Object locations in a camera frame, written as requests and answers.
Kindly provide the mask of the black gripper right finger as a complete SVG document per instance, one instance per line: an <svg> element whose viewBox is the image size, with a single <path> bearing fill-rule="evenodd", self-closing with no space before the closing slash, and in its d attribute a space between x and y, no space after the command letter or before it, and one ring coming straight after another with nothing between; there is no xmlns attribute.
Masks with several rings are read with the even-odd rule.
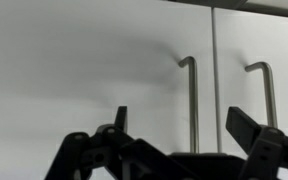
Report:
<svg viewBox="0 0 288 180"><path fill-rule="evenodd" d="M258 124L239 107L228 109L226 129L248 155L239 180L279 180L279 169L288 170L288 136L280 129Z"/></svg>

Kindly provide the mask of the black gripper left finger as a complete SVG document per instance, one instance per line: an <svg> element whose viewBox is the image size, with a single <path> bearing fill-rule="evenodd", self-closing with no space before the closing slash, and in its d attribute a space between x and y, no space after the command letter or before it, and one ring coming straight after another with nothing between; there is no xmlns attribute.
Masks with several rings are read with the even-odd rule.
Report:
<svg viewBox="0 0 288 180"><path fill-rule="evenodd" d="M198 180L198 176L143 139L127 134L128 109L119 106L113 124L101 125L93 136L67 135L45 180L89 180L104 167L115 180Z"/></svg>

